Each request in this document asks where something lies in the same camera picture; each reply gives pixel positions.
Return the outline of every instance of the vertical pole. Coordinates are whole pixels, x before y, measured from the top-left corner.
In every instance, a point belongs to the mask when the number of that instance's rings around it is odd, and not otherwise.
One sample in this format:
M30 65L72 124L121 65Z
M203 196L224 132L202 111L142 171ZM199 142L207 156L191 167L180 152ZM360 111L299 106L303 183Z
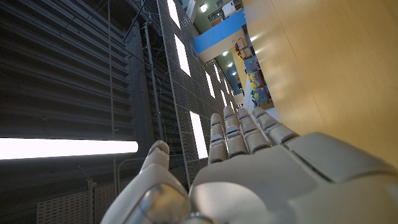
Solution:
M162 29L162 34L164 34L164 26L163 26L163 21L162 21L163 19L162 19L162 14L160 13L159 0L156 0L156 5L157 5L157 12L158 12L158 15L159 15L160 28ZM166 43L165 35L162 35L162 36L163 36L163 43ZM172 87L172 93L173 93L173 99L174 99L174 110L175 110L175 115L177 117L178 131L181 133L180 119L178 118L177 102L175 101L175 92L174 92L174 87L173 87L173 79L172 79L172 74L170 73L170 71L171 71L170 61L169 61L169 57L167 55L167 46L166 45L164 45L164 51L166 53L167 69L169 70L170 85ZM183 145L182 145L182 156L184 158L185 172L186 172L186 175L187 175L188 188L190 188L191 187L191 183L190 183L190 178L189 178L189 173L188 173L187 157L185 156L185 149L184 149Z
M94 221L94 199L93 199L93 188L96 186L96 182L93 182L93 180L91 179L86 179L87 184L88 184L88 216L89 216L89 220L88 223L89 224L93 224Z
M109 42L109 85L111 89L111 122L112 140L114 140L114 116L113 116L113 84L112 84L112 45L111 45L111 0L108 0L108 42ZM118 196L118 185L116 180L116 156L113 157L113 179L114 197Z
M150 41L149 41L149 33L148 33L148 22L145 23L145 39L147 40L147 50L148 50L148 58L149 58L149 65L150 65L150 75L152 77L152 87L154 89L155 108L156 108L156 117L157 117L157 128L159 129L159 140L164 140L163 139L163 129L162 129L162 118L160 117L159 100L157 98L154 63L152 61L152 51L150 49Z

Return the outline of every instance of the wooden wall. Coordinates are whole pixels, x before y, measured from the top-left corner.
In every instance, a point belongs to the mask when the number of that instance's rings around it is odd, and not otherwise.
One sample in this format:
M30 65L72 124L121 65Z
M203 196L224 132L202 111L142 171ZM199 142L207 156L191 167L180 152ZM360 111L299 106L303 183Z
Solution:
M398 1L243 4L280 120L398 167Z

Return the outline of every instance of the metal pipe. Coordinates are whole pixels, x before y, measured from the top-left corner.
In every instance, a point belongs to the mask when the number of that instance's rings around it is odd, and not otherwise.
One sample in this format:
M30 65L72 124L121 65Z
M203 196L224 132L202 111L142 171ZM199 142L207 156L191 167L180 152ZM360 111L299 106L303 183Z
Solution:
M88 223L89 224L93 224L93 221L95 219L95 200L93 198L94 194L93 194L93 189L94 187L96 187L96 182L93 182L93 180L91 179L86 179L87 184L88 184L88 216L89 216L89 220Z
M155 109L156 109L156 117L157 117L157 128L159 130L159 140L163 140L162 118L160 117L159 100L157 98L155 69L154 69L154 63L152 61L152 51L150 49L150 41L149 41L149 33L148 33L148 22L145 23L144 28L145 28L145 38L147 40L147 50L148 50L148 59L149 59L149 66L150 66L150 75L151 75L151 78L152 78L152 87L154 89Z
M157 5L157 11L159 13L159 21L160 21L160 28L162 31L164 31L163 28L163 21L162 21L162 15L160 13L160 6L159 6L159 1L156 1L156 5ZM163 35L163 43L166 43L166 39L165 39L165 35ZM172 92L173 92L173 98L174 98L174 108L175 108L175 115L177 116L177 124L178 124L178 130L181 133L181 126L180 126L180 119L178 118L178 111L177 111L177 104L175 103L175 92L174 92L174 88L173 88L173 82L171 82L172 80L172 74L170 73L171 69L170 69L170 63L169 63L169 57L167 56L167 46L164 46L164 51L166 53L166 61L167 61L167 70L169 71L169 78L170 78L170 86L172 87ZM187 165L187 157L185 156L185 149L184 146L181 145L182 147L182 156L184 158L184 165L185 165L185 173L187 175L187 183L188 183L188 188L191 187L191 183L190 183L190 178L189 178L189 172L188 172L188 165Z
M137 15L136 15L136 16L134 17L134 19L132 20L132 24L131 24L131 26L129 27L129 29L127 30L126 36L123 38L123 42L126 40L127 35L129 35L129 32L130 32L131 28L134 26L134 23L136 22L139 13L140 13L140 12L142 11L142 9L144 8L145 2L146 2L146 1L147 1L147 0L144 0L144 2L142 3L142 6L139 8L139 10L138 10L138 12L137 12Z
M111 89L111 122L112 140L114 140L114 116L113 116L113 84L112 84L112 44L111 44L111 0L108 0L108 41L109 41L109 85Z
M108 0L108 41L109 41L109 87L111 89L111 122L112 140L114 140L114 115L113 115L113 87L112 87L112 44L111 44L111 0ZM116 156L113 157L114 197L118 196L116 179Z

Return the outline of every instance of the railing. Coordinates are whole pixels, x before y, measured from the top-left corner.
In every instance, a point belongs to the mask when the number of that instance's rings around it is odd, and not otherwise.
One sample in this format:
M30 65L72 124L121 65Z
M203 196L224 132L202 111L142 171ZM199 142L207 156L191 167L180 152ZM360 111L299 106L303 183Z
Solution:
M212 12L210 15L207 16L207 19L209 20L210 24L212 22L216 21L219 18L225 19L223 7L226 4L224 4L223 6L219 7L218 9L216 9L214 12ZM236 10L241 9L243 7L242 0L234 0L234 5L235 5L235 9Z

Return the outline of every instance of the fluorescent light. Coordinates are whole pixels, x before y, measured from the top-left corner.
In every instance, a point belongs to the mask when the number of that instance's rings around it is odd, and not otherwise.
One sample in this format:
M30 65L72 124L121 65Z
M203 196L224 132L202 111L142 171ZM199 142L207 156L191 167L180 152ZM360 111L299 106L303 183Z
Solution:
M1 159L31 159L137 152L135 141L0 138Z
M167 6L169 7L170 17L173 19L175 24L180 27L180 20L178 19L177 8L175 7L175 3L173 0L167 0Z
M191 77L185 46L175 34L174 38L175 38L175 45L177 46L177 54L178 54L178 60L180 61L180 67L186 74L188 74Z
M226 101L225 101L225 96L224 96L224 92L223 91L221 91L221 95L223 96L224 106L226 106Z
M219 82L221 82L221 80L220 80L220 75L218 74L218 68L217 68L217 66L216 66L215 63L214 63L213 65L214 65L214 70L216 70L217 79L218 79Z
M193 127L193 135L195 137L195 142L197 144L197 151L199 159L207 158L207 149L206 149L206 142L205 137L203 135L203 130L201 127L200 117L199 115L195 114L192 111L189 111L191 115L191 122Z
M225 81L225 79L224 79L224 84L225 84L225 89L226 89L226 92L227 92L227 93L229 93L229 88L228 88L228 85L226 84L226 81Z
M200 10L201 10L201 12L206 12L206 10L207 10L206 4L201 5Z
M210 95L213 98L216 98L216 96L214 95L214 89L213 89L213 84L211 82L211 78L210 78L209 74L207 74L207 72L206 72L206 78L207 78L207 84L209 84Z

